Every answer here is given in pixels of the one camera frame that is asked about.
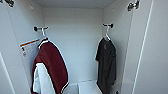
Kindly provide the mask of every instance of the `coat hook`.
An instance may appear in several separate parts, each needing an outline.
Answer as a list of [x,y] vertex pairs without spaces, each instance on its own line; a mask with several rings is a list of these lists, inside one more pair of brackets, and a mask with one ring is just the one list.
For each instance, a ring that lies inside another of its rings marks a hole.
[[108,25],[106,25],[106,24],[103,24],[104,26],[110,26],[111,28],[113,28],[113,24],[108,24]]

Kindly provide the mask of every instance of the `white panel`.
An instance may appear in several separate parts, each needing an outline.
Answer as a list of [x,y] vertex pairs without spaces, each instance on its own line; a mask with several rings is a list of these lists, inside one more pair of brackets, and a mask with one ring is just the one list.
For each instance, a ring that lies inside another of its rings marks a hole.
[[95,54],[102,36],[102,11],[76,9],[79,82],[97,79]]
[[95,54],[102,37],[102,10],[43,8],[48,38],[59,48],[69,82],[97,79]]
[[[34,31],[34,26],[44,26],[42,8],[34,0],[15,0],[14,7],[8,7],[8,11],[18,47],[23,43],[43,38],[40,31]],[[38,50],[37,46],[31,49],[33,52],[23,57],[19,48],[29,86],[32,84],[32,65]]]
[[96,84],[96,80],[80,82],[79,85],[79,94],[102,94],[100,89]]
[[70,84],[68,85],[63,94],[79,94],[79,88],[77,84]]
[[16,94],[30,94],[30,88],[7,7],[9,6],[5,3],[0,5],[0,10],[3,11],[0,15],[0,51],[3,54],[3,59]]
[[132,10],[133,17],[122,81],[122,94],[132,94],[133,91],[151,1],[152,0],[141,0],[139,9]]
[[152,1],[133,94],[168,93],[168,1]]
[[0,52],[0,94],[15,94],[8,71]]
[[[112,87],[112,94],[116,94],[116,91],[121,91],[133,13],[132,11],[127,11],[127,6],[130,2],[134,2],[134,0],[117,0],[104,9],[103,23],[114,24],[114,27],[108,31],[108,35],[115,45],[117,52],[117,80]],[[103,35],[106,33],[106,28],[107,27],[103,27]]]
[[35,0],[43,7],[105,8],[116,0]]

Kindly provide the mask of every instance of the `white garment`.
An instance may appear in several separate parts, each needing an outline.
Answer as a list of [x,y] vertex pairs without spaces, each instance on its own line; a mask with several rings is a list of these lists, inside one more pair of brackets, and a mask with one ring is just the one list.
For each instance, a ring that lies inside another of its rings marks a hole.
[[37,63],[34,71],[33,92],[38,94],[56,94],[51,78],[43,63]]

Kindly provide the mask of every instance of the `black coat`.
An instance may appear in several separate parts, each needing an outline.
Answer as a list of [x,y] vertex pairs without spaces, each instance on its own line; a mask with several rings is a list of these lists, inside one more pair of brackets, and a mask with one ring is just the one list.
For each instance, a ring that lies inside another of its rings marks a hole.
[[112,41],[100,41],[96,60],[99,62],[97,85],[103,94],[110,94],[116,80],[116,49]]

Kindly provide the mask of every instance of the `door hinge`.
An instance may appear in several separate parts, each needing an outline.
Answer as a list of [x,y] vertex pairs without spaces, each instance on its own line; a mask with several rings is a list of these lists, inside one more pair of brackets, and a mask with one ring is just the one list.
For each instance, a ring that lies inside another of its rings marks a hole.
[[134,7],[135,7],[136,9],[138,9],[138,8],[139,8],[139,1],[140,1],[140,0],[138,0],[135,4],[130,3],[130,4],[128,5],[128,7],[127,7],[128,11],[131,11]]
[[3,3],[3,0],[0,0],[1,3]]
[[14,1],[12,1],[12,0],[5,0],[5,1],[6,1],[6,3],[9,4],[10,7],[13,7]]

